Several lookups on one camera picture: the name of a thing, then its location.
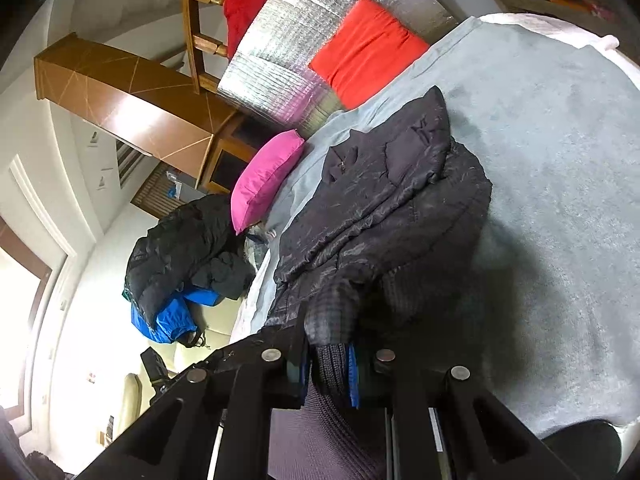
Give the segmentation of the dark grey quilted jacket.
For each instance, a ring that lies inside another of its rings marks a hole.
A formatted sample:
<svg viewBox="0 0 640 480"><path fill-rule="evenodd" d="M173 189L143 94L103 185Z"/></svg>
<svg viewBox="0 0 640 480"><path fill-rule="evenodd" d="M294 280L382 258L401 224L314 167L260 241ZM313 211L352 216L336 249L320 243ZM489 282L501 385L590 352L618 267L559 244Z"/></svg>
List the dark grey quilted jacket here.
<svg viewBox="0 0 640 480"><path fill-rule="evenodd" d="M352 405L349 352L457 299L490 198L439 88L328 149L314 195L281 235L266 317L303 326L311 348L304 406L272 415L274 478L384 477L384 411Z"/></svg>

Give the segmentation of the blue garment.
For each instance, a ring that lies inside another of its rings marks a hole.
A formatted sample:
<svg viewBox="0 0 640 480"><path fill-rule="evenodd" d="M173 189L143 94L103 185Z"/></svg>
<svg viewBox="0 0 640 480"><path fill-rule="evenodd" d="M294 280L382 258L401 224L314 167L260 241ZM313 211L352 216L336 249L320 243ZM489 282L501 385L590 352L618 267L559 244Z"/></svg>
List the blue garment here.
<svg viewBox="0 0 640 480"><path fill-rule="evenodd" d="M186 286L174 292L160 309L154 328L145 322L138 309L131 305L131 323L145 338L158 344L178 342L193 348L205 344L206 338L195 323L190 304L213 307L223 300L218 292L195 286Z"/></svg>

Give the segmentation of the black puffer jacket pile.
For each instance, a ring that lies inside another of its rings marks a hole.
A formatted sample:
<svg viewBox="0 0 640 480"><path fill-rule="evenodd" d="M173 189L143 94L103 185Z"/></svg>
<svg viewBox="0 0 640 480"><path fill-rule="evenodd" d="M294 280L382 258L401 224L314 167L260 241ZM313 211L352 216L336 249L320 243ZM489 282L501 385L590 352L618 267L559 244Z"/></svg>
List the black puffer jacket pile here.
<svg viewBox="0 0 640 480"><path fill-rule="evenodd" d="M188 285L238 299L255 270L234 232L230 197L206 195L161 218L134 245L126 267L124 296L150 327L174 292Z"/></svg>

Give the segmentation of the pink pillow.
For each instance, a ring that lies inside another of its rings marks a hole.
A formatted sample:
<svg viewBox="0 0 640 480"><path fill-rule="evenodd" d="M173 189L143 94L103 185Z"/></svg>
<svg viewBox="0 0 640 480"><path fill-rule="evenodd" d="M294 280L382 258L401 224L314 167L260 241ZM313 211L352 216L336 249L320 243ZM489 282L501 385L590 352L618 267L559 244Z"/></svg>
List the pink pillow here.
<svg viewBox="0 0 640 480"><path fill-rule="evenodd" d="M305 140L296 130L278 133L250 160L231 193L230 212L236 234L259 222L288 174L303 155Z"/></svg>

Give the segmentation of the silver foil headboard panel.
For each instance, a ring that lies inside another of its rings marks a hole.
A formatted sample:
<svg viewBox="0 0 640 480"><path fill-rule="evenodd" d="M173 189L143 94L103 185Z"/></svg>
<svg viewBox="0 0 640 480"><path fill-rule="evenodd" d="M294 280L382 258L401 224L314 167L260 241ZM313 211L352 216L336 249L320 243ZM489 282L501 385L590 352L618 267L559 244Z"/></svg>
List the silver foil headboard panel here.
<svg viewBox="0 0 640 480"><path fill-rule="evenodd" d="M312 136L343 105L309 63L357 0L267 0L218 92L278 131ZM429 44L458 21L437 0L374 0Z"/></svg>

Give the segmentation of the wooden cabinet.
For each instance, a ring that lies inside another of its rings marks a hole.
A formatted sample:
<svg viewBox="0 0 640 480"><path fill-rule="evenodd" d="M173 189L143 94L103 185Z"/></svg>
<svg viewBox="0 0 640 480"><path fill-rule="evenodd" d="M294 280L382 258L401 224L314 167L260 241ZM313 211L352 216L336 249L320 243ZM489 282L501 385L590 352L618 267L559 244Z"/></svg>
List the wooden cabinet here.
<svg viewBox="0 0 640 480"><path fill-rule="evenodd" d="M34 57L37 98L182 171L209 193L229 193L255 155L246 116L159 62L73 32Z"/></svg>

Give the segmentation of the red pillow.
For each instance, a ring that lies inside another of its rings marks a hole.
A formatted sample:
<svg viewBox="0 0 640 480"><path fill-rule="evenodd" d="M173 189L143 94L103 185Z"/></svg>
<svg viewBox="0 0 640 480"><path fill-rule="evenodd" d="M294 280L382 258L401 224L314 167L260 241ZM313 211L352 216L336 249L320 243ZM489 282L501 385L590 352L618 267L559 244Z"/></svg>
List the red pillow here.
<svg viewBox="0 0 640 480"><path fill-rule="evenodd" d="M429 47L374 0L357 0L309 68L352 110L380 92Z"/></svg>

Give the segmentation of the light grey bed blanket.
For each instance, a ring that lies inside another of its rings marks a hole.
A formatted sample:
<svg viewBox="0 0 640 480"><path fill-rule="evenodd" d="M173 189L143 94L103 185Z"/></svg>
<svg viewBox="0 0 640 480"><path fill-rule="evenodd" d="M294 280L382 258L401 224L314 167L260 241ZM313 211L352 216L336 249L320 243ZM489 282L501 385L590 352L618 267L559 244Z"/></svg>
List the light grey bed blanket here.
<svg viewBox="0 0 640 480"><path fill-rule="evenodd" d="M326 151L438 87L492 193L471 284L424 337L544 436L639 416L639 91L593 47L469 18L382 92L310 140L266 218L271 244L320 181Z"/></svg>

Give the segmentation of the wooden ladder frame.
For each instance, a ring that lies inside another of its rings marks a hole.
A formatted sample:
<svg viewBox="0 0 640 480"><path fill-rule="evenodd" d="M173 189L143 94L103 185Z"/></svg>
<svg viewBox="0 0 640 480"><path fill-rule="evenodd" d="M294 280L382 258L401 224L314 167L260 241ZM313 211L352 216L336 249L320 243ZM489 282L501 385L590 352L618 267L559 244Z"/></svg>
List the wooden ladder frame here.
<svg viewBox="0 0 640 480"><path fill-rule="evenodd" d="M202 91L216 93L219 79L206 70L204 55L210 54L217 58L228 58L228 46L222 41L202 33L201 4L222 6L224 0L181 0L184 43L186 44L194 92L196 94L200 94Z"/></svg>

